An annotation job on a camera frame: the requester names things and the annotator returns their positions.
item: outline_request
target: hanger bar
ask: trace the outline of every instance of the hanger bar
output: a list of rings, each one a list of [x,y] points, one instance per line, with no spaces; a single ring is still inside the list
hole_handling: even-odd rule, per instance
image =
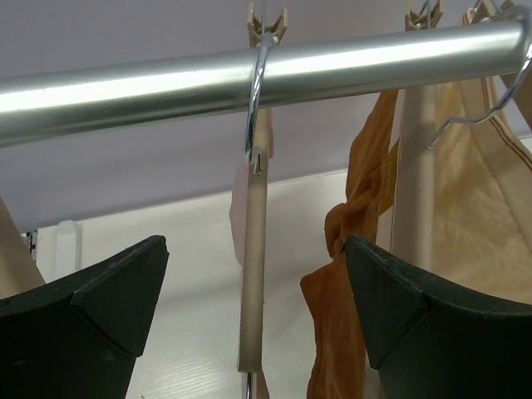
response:
[[[275,47],[261,107],[517,72],[522,21]],[[245,111],[258,49],[0,79],[0,146]]]

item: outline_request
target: chrome hook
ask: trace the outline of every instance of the chrome hook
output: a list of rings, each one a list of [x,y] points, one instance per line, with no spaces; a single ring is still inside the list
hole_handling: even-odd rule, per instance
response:
[[[264,15],[262,16],[262,19],[264,29]],[[251,84],[248,119],[246,121],[245,159],[248,165],[254,166],[254,175],[260,175],[263,171],[260,164],[260,149],[254,147],[255,125],[257,124],[257,112],[259,111],[260,91],[263,84],[266,60],[268,59],[270,49],[276,44],[278,44],[278,39],[274,35],[268,32],[263,35]]]
[[[525,43],[524,43],[524,60],[523,64],[517,76],[515,77],[512,86],[506,91],[506,93],[500,98],[499,102],[495,104],[485,115],[477,118],[465,118],[462,116],[454,116],[449,118],[441,125],[440,129],[434,134],[432,140],[426,145],[426,148],[433,150],[436,146],[436,142],[441,138],[441,135],[452,123],[460,123],[462,125],[478,125],[484,121],[490,119],[494,114],[502,110],[514,97],[514,94],[519,90],[521,84],[526,78],[526,75],[530,68],[530,60],[532,60],[532,12],[528,7],[513,6],[506,8],[503,12],[499,12],[494,15],[491,20],[503,21],[512,17],[521,17],[523,24],[525,25]]]

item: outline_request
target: rust-colored fabric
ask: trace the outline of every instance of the rust-colored fabric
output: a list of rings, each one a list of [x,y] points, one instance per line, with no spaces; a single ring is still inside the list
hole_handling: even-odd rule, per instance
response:
[[[317,352],[309,399],[362,398],[366,349],[342,246],[349,234],[373,241],[377,236],[382,161],[388,152],[396,100],[397,91],[382,93],[352,143],[347,201],[334,207],[325,219],[332,262],[301,280],[313,316]]]

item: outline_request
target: clothing tag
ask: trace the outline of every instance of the clothing tag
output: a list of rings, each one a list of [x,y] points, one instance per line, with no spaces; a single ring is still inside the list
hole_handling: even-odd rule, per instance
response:
[[[389,210],[396,198],[397,159],[399,156],[399,140],[388,153],[382,173],[382,192],[379,204],[379,215]]]

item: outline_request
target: clothing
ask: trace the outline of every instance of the clothing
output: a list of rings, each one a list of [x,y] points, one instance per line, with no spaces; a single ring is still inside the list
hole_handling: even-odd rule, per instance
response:
[[[308,398],[361,399],[366,351],[347,277],[342,246],[349,234],[372,241],[377,236],[382,162],[386,157],[397,91],[382,93],[352,143],[344,204],[325,219],[325,238],[332,262],[301,280],[313,316],[316,362]]]

